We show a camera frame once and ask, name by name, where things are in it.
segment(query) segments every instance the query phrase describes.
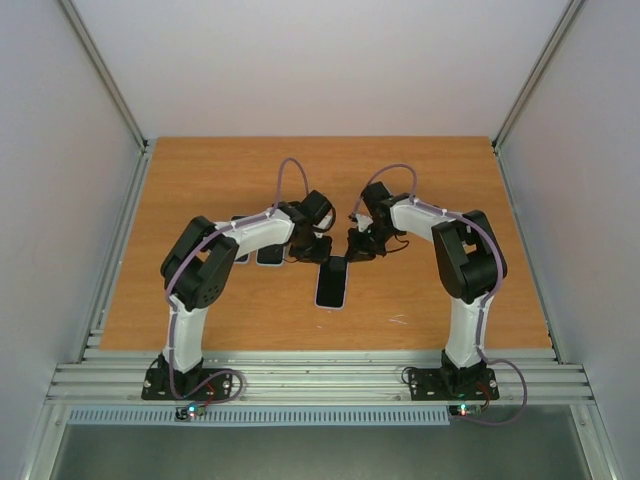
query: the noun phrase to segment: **black smartphone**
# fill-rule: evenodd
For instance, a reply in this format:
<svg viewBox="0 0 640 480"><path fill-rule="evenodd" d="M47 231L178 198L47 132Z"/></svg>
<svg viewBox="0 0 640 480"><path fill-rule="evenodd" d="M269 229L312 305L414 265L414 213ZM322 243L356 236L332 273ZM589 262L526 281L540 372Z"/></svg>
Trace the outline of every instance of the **black smartphone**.
<svg viewBox="0 0 640 480"><path fill-rule="evenodd" d="M231 220L240 220L241 218L245 218L245 217L246 215L234 215L233 217L231 217ZM246 265L247 263L249 263L249 254L247 253L246 255L236 258L235 262L233 263L240 263L242 265Z"/></svg>
<svg viewBox="0 0 640 480"><path fill-rule="evenodd" d="M284 263L284 245L269 245L258 250L256 263L267 267L279 267Z"/></svg>
<svg viewBox="0 0 640 480"><path fill-rule="evenodd" d="M347 294L349 264L344 257L331 256L320 265L316 286L316 306L340 309Z"/></svg>

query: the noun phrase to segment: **wooden table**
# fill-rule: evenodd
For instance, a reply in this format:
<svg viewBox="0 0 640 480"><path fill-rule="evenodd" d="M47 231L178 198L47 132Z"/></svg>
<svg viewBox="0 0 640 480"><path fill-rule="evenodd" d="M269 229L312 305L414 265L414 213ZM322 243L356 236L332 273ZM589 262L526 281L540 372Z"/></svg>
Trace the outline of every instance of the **wooden table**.
<svg viewBox="0 0 640 480"><path fill-rule="evenodd" d="M419 174L418 196L452 210L483 210L509 266L491 308L487 346L549 347L502 179L484 137L162 138L136 215L101 348L160 350L168 307L160 264L191 218L228 220L269 207L278 165L299 159L311 188L338 211L333 254L343 254L347 215L376 170L406 162ZM408 191L404 170L382 177ZM299 172L287 167L283 198L304 196ZM236 265L211 307L203 347L210 350L439 349L449 334L449 298L438 279L433 246L414 236L409 248L350 265L346 305L315 307L318 267Z"/></svg>

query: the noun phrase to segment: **white wall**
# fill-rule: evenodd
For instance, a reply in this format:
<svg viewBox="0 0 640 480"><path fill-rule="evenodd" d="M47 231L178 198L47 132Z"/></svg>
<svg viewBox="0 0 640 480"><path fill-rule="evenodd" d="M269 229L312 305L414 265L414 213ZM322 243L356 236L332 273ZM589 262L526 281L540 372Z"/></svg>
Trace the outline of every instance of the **white wall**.
<svg viewBox="0 0 640 480"><path fill-rule="evenodd" d="M494 136L566 0L76 0L143 132Z"/></svg>
<svg viewBox="0 0 640 480"><path fill-rule="evenodd" d="M639 2L587 2L504 148L551 319L628 479L640 472L639 50Z"/></svg>
<svg viewBox="0 0 640 480"><path fill-rule="evenodd" d="M16 478L54 366L73 360L137 158L53 0L0 15L0 478Z"/></svg>

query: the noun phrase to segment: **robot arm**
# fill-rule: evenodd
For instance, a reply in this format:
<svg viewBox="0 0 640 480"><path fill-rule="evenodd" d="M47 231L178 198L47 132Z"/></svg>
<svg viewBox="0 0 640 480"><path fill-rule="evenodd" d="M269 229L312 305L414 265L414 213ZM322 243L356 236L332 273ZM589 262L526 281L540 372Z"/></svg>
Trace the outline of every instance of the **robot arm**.
<svg viewBox="0 0 640 480"><path fill-rule="evenodd" d="M288 244L289 255L298 261L323 263L331 251L331 237L324 233L334 220L331 203L315 190L302 202L282 202L275 210L239 221L212 223L204 217L194 218L162 264L165 288L193 249L213 232L220 233L203 249L206 258L193 258L175 283L171 292L175 319L169 324L159 368L166 368L171 350L178 374L189 374L201 366L209 306L222 294L236 258L269 245Z"/></svg>
<svg viewBox="0 0 640 480"><path fill-rule="evenodd" d="M368 185L362 199L371 217L355 215L357 226L348 234L349 262L373 260L386 255L386 242L396 236L411 232L434 244L440 280L451 297L451 324L449 339L443 352L443 376L451 392L458 384L477 378L477 372L486 364L477 347L484 348L486 317L491 300L482 300L497 280L495 259L489 245L470 227L447 215L447 211L410 200L408 194L393 196L382 182ZM495 241L491 226L484 213L475 210L464 214L467 220L477 224ZM503 275L506 263L500 252ZM477 339L478 325L484 310L484 321Z"/></svg>

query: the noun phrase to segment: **purple cable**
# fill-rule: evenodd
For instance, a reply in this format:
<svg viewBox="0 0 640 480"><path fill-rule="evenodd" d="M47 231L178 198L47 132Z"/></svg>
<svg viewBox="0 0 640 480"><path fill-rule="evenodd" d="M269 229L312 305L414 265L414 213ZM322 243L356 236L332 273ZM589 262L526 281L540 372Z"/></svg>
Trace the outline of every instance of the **purple cable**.
<svg viewBox="0 0 640 480"><path fill-rule="evenodd" d="M296 164L300 173L302 174L302 181L304 182L304 193L305 195L309 195L309 181L307 180L307 174L304 171L304 168L300 164L298 160L292 157L285 158L280 164L280 168L278 169L278 186L276 187L276 201L273 202L273 207L271 207L271 213L273 214L278 209L278 204L282 199L282 177L284 176L284 167L287 163L293 162Z"/></svg>
<svg viewBox="0 0 640 480"><path fill-rule="evenodd" d="M480 313L478 315L478 327L476 329L476 351L478 352L478 355L480 356L480 358L484 362L487 363L487 365L495 365L497 363L504 363L505 365L510 366L516 372L518 377L520 377L520 381L522 382L522 405L520 406L520 409L516 412L516 414L513 417L509 418L508 420L504 420L502 422L491 422L491 421L488 421L488 420L481 420L481 419L478 419L478 418L473 418L473 417L468 417L468 416L467 417L460 417L460 418L464 419L464 420L467 420L469 422L477 423L477 424L480 424L480 425L486 425L486 426L490 426L490 427L498 427L498 426L509 425L511 423L514 423L515 421L517 421L520 418L520 416L524 412L525 407L527 406L528 390L527 390L527 383L526 383L526 381L524 379L524 375L523 375L522 371L513 362L511 362L509 360L506 360L504 358L496 358L496 359L490 360L484 354L484 352L482 351L482 348L480 348L480 344L481 344L481 340L482 340L482 325L484 324L484 315L485 315L484 308L487 305L487 303L489 302L489 300L492 297L494 297L496 295L496 293L498 293L498 291L502 287L502 277L503 277L503 274L504 274L504 269L503 269L503 266L502 266L502 259L500 257L500 252L498 251L498 246L493 241L493 239L489 236L489 234L482 229L482 227L480 227L477 223L472 222L468 218L463 217L459 213L449 212L449 211L444 210L442 208L438 208L438 207L436 207L434 205L429 205L428 203L424 203L424 202L422 202L420 200L414 201L413 204L416 207L421 208L422 210L426 210L428 212L435 213L437 215L442 215L444 217L452 218L454 220L458 220L458 221L464 223L468 227L470 227L473 230L475 230L478 233L478 235L480 235L482 237L482 239L487 243L487 245L489 245L489 249L491 250L491 253L493 254L493 258L496 261L496 268L498 270L498 278L496 280L496 284L493 287L493 289L488 294L486 294L482 298L482 300L480 301Z"/></svg>
<svg viewBox="0 0 640 480"><path fill-rule="evenodd" d="M309 194L309 182L307 180L307 174L304 171L304 168L302 167L302 165L300 164L300 162L298 160L296 160L295 158L285 158L282 163L280 163L280 168L278 169L278 183L277 183L277 187L276 187L276 200L273 204L273 207L271 208L271 210L268 213L259 213L258 215L253 215L251 217L246 217L240 220L235 220L233 222L233 224L229 224L227 226L224 226L222 228L220 228L219 230L216 230L215 232L211 233L210 235L207 235L205 238L202 239L202 241L191 251L189 252L189 254L185 257L184 261L180 264L180 266L177 268L177 270L175 271L175 273L173 274L173 276L171 277L171 280L169 281L167 288L165 290L165 299L167 300L167 303L169 304L170 308L171 308L171 317L169 320L169 341L168 341L168 348L169 348L169 388L171 390L171 394L177 398L177 399L186 399L189 395L193 394L194 392L197 392L198 390L200 390L202 387L204 387L206 384L208 384L213 378L219 376L219 375L234 375L235 377L237 377L240 380L240 387L238 388L238 391L236 393L234 393L233 395L231 395L229 398L226 398L224 400L215 400L213 402L210 402L209 405L215 405L215 404L220 404L220 403L226 403L226 402L231 402L233 400L235 400L236 398L238 398L240 396L240 394L243 392L244 388L246 387L247 384L247 379L244 376L244 374L242 372L239 372L237 370L223 370L220 372L216 372L213 375L210 375L209 377L207 377L205 380L203 380L202 382L200 382L200 384L198 384L193 390L191 390L189 393L187 393L184 397L180 396L180 394L176 391L176 387L175 387L175 378L174 378L174 364L175 364L175 358L174 358L174 343L175 343L175 330L176 330L176 321L178 319L178 305L176 305L176 303L171 299L171 292L173 292L173 289L176 286L176 283L178 282L178 278L180 278L180 275L182 275L182 273L185 271L185 269L187 268L187 265L189 265L189 263L191 263L191 261L198 255L198 253L200 251L202 251L203 248L205 248L209 242L211 242L211 240L213 240L214 238L216 238L218 235L220 235L221 233L224 232L228 232L229 230L234 229L235 227L245 227L247 225L251 225L253 223L256 223L258 221L261 221L265 218L269 218L269 216L274 213L277 208L278 208L278 204L280 203L280 199L282 197L282 177L284 175L284 167L287 163L289 162L293 162L295 163L298 168L300 169L300 173L302 174L302 180L304 181L304 189L306 194Z"/></svg>
<svg viewBox="0 0 640 480"><path fill-rule="evenodd" d="M371 176L371 178L369 179L369 181L367 182L365 187L371 185L371 182L373 182L376 178L378 178L378 176L381 173L384 173L387 170L391 170L392 168L405 168L405 169L407 169L407 170L409 170L411 172L411 175L413 175L413 182L411 184L411 191L409 192L409 200L411 200L413 202L413 199L416 196L416 189L418 188L418 173L416 172L416 170L411 165L407 165L406 163L394 163L392 165L387 165L386 167L381 168L380 170L378 170L376 173L374 173ZM351 212L351 216L353 216L356 213L358 213L358 209L360 208L360 204L361 203L362 203L362 196L358 197L358 200L356 201L356 204L353 207L353 212Z"/></svg>

